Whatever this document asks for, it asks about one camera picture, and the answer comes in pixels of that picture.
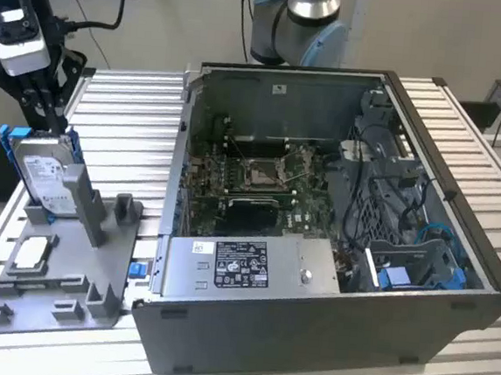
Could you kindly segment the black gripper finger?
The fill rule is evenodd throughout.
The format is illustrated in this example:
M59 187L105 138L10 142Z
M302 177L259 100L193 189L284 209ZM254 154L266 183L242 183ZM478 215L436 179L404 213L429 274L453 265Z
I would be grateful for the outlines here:
M30 127L54 135L59 133L60 114L56 112L59 83L52 72L36 70L11 76L0 63L0 88L20 105Z
M53 69L50 84L52 95L48 110L48 124L53 134L64 134L67 127L66 106L87 64L87 57L82 52L63 49L60 51L57 65Z

